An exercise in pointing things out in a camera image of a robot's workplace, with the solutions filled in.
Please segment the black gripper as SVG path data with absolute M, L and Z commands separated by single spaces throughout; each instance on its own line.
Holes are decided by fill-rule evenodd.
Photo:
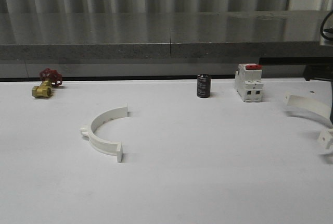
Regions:
M 332 65 L 306 65 L 303 76 L 306 81 L 328 81 L 332 86 Z M 312 98 L 307 98 L 305 104 L 307 110 L 332 122 L 332 106 L 328 106 Z

